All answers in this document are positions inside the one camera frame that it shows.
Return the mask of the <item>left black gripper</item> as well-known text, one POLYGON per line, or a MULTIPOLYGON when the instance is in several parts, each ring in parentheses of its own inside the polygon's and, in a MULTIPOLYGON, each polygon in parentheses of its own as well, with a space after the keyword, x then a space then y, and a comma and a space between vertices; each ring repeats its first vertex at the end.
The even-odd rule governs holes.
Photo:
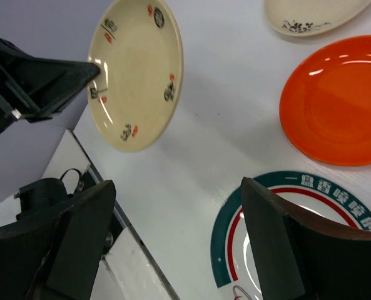
POLYGON ((0 38, 0 134, 21 118, 36 123, 61 114, 100 74, 90 62, 32 58, 0 38))

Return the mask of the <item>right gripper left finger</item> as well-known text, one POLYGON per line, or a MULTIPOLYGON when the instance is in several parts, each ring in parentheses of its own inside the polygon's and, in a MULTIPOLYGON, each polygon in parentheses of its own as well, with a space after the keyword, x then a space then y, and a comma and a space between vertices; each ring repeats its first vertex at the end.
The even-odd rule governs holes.
POLYGON ((69 196, 59 179, 18 193, 17 220, 0 227, 0 299, 89 299, 113 216, 103 181, 69 196))

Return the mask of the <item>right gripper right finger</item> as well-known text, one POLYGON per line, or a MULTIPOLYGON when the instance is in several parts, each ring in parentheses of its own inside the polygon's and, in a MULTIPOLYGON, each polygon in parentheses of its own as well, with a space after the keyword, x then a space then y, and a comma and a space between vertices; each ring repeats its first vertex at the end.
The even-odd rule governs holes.
POLYGON ((321 217, 251 178, 240 187, 264 299, 371 299, 371 231, 321 217))

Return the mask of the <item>white plate teal red rim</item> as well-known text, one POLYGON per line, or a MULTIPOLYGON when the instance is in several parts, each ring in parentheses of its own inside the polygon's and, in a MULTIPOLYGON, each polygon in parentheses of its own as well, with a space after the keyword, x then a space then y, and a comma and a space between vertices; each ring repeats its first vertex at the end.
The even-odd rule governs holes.
MULTIPOLYGON (((274 171, 255 177, 255 181, 321 217, 371 231, 371 210, 357 196, 327 178, 300 171, 274 171)), ((262 298, 240 188, 232 192, 216 217, 210 256, 223 299, 262 298)))

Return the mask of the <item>cream plate small motifs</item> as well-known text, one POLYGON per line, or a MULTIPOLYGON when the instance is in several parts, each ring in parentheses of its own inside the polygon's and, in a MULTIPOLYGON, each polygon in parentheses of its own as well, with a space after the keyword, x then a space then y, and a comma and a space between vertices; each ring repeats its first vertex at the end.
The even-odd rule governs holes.
POLYGON ((87 87, 100 135, 124 153, 151 146, 169 125, 183 83, 183 45, 167 3, 112 3, 95 29, 88 61, 100 68, 87 87))

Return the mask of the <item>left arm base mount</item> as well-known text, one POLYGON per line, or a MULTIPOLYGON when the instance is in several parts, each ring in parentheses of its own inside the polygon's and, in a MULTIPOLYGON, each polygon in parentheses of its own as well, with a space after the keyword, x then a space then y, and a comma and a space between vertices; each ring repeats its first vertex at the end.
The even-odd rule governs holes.
POLYGON ((19 235, 11 249, 27 263, 62 256, 72 261, 99 261, 105 245, 116 198, 111 180, 93 184, 91 176, 81 191, 68 194, 61 179, 45 178, 20 188, 21 212, 14 223, 19 235))

